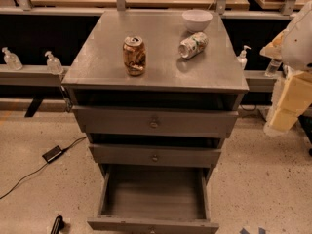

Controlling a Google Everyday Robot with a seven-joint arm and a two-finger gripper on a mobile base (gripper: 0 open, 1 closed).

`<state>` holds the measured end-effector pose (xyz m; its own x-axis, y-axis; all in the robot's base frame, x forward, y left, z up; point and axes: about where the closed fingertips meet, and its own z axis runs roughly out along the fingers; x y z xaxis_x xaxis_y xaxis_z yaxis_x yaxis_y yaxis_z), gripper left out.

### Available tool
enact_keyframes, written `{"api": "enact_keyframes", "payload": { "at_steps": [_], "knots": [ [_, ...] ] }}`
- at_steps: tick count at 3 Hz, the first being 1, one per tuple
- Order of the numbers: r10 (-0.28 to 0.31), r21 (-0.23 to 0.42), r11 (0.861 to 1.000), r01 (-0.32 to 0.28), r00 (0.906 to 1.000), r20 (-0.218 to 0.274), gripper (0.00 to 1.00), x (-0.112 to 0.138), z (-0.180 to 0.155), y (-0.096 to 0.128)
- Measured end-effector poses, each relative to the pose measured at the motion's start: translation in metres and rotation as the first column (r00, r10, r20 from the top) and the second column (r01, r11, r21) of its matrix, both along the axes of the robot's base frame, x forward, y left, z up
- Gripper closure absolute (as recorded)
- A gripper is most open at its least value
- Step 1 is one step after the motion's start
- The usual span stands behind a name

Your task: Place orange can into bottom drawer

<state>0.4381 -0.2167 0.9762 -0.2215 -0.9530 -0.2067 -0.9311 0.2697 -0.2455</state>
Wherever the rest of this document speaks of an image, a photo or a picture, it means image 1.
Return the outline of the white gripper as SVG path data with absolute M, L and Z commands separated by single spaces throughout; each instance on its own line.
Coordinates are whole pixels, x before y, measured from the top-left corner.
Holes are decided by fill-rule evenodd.
M 282 60 L 285 34 L 285 30 L 281 31 L 260 50 L 260 54 Z M 276 137 L 286 133 L 312 104 L 312 74 L 296 71 L 287 78 L 279 78 L 274 85 L 271 101 L 263 130 L 268 136 Z

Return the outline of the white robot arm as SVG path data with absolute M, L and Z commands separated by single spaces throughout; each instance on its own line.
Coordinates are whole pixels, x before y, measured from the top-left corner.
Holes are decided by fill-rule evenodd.
M 264 125 L 264 132 L 275 137 L 286 133 L 312 104 L 312 1 L 260 54 L 280 60 L 287 69 L 286 77 L 274 85 Z

